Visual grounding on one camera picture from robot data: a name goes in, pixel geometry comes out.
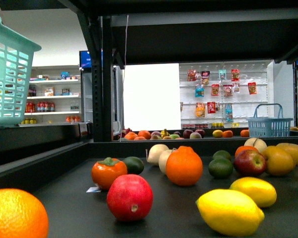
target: orange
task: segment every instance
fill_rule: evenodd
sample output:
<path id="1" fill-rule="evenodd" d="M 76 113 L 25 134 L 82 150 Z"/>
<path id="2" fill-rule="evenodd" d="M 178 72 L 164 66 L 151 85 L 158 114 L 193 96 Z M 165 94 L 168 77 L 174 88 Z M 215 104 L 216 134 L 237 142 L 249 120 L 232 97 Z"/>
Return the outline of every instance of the orange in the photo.
<path id="1" fill-rule="evenodd" d="M 138 135 L 136 133 L 134 133 L 133 131 L 130 131 L 125 135 L 125 138 L 127 140 L 134 140 L 137 136 Z"/>
<path id="2" fill-rule="evenodd" d="M 255 151 L 259 152 L 258 149 L 255 148 L 254 146 L 251 146 L 251 145 L 242 145 L 242 146 L 238 147 L 238 149 L 235 151 L 235 157 L 237 157 L 238 154 L 240 152 L 242 152 L 243 150 L 255 150 Z"/>
<path id="3" fill-rule="evenodd" d="M 240 132 L 241 137 L 249 137 L 249 130 L 241 130 Z"/>
<path id="4" fill-rule="evenodd" d="M 224 137 L 224 138 L 233 137 L 233 131 L 231 131 L 231 130 L 223 131 L 222 137 Z"/>
<path id="5" fill-rule="evenodd" d="M 190 146 L 180 146 L 169 155 L 165 173 L 178 186 L 192 186 L 202 176 L 202 160 Z"/>
<path id="6" fill-rule="evenodd" d="M 0 189 L 0 238 L 47 238 L 48 230 L 40 200 L 20 189 Z"/>
<path id="7" fill-rule="evenodd" d="M 147 140 L 150 140 L 151 133 L 149 131 L 147 131 L 147 130 L 141 130 L 141 131 L 138 132 L 138 136 L 143 136 Z"/>
<path id="8" fill-rule="evenodd" d="M 134 140 L 146 140 L 143 136 L 137 136 L 134 138 Z"/>

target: red apple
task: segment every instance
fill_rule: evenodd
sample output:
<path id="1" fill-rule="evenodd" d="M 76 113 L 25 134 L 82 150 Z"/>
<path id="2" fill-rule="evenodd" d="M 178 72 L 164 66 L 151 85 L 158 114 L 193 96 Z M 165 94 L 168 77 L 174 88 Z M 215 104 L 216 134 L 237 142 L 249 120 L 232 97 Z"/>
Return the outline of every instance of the red apple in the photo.
<path id="1" fill-rule="evenodd" d="M 244 150 L 236 156 L 234 160 L 234 168 L 242 176 L 256 177 L 266 170 L 266 160 L 264 156 L 254 150 Z"/>
<path id="2" fill-rule="evenodd" d="M 196 129 L 195 132 L 199 133 L 202 136 L 202 138 L 204 138 L 205 131 L 203 129 Z"/>
<path id="3" fill-rule="evenodd" d="M 191 133 L 193 133 L 193 130 L 185 129 L 184 132 L 183 132 L 183 138 L 184 139 L 190 139 Z"/>

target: lime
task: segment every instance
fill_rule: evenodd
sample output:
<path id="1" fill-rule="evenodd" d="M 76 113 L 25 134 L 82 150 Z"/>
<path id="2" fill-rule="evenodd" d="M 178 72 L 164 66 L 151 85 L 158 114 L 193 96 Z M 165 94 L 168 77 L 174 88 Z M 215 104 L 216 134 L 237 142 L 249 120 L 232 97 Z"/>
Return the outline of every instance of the lime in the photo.
<path id="1" fill-rule="evenodd" d="M 233 164 L 226 158 L 217 158 L 209 163 L 209 173 L 217 179 L 225 179 L 233 173 Z"/>
<path id="2" fill-rule="evenodd" d="M 129 156 L 125 158 L 123 162 L 127 166 L 128 174 L 138 175 L 145 168 L 143 161 L 136 156 Z"/>
<path id="3" fill-rule="evenodd" d="M 219 150 L 219 151 L 217 151 L 217 152 L 214 153 L 214 155 L 212 156 L 212 158 L 213 159 L 225 158 L 225 159 L 231 160 L 231 155 L 226 150 Z"/>

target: teal basket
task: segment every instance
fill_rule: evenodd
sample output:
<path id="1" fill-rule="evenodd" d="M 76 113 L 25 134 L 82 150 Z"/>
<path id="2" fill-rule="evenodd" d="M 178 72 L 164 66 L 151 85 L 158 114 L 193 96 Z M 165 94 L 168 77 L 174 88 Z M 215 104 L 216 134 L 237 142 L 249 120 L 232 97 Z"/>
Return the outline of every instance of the teal basket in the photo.
<path id="1" fill-rule="evenodd" d="M 41 47 L 3 26 L 0 18 L 0 127 L 24 119 L 32 60 Z"/>
<path id="2" fill-rule="evenodd" d="M 257 109 L 260 106 L 279 106 L 277 118 L 259 118 Z M 292 118 L 284 118 L 283 107 L 278 103 L 260 104 L 256 107 L 254 117 L 248 118 L 248 129 L 250 137 L 287 137 L 290 134 L 290 122 Z"/>

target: white wall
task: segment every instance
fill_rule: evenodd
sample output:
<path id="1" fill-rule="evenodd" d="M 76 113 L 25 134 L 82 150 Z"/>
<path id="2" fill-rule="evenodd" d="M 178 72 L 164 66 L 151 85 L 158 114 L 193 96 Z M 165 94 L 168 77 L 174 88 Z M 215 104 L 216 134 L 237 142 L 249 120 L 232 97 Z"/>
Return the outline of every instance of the white wall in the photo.
<path id="1" fill-rule="evenodd" d="M 7 27 L 42 47 L 33 66 L 78 65 L 87 50 L 77 15 L 69 9 L 3 11 Z"/>
<path id="2" fill-rule="evenodd" d="M 181 128 L 179 64 L 127 66 L 123 95 L 125 128 Z"/>
<path id="3" fill-rule="evenodd" d="M 286 61 L 274 64 L 274 103 L 283 107 L 284 118 L 294 118 L 293 66 Z"/>

